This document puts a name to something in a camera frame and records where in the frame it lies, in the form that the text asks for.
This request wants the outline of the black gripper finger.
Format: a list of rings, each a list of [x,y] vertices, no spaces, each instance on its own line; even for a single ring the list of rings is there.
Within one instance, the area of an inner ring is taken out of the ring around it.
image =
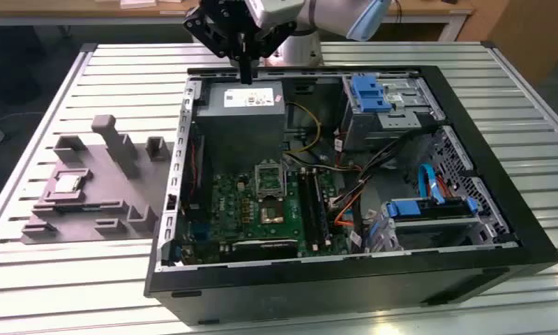
[[[260,58],[270,57],[296,28],[296,21],[278,24],[268,29],[260,28],[253,22],[249,24],[249,30],[246,31],[246,84],[252,84],[257,77]]]
[[[184,28],[219,58],[229,59],[230,65],[238,70],[240,82],[248,84],[248,59],[244,58],[238,47],[238,35],[221,29],[203,6],[189,12]]]

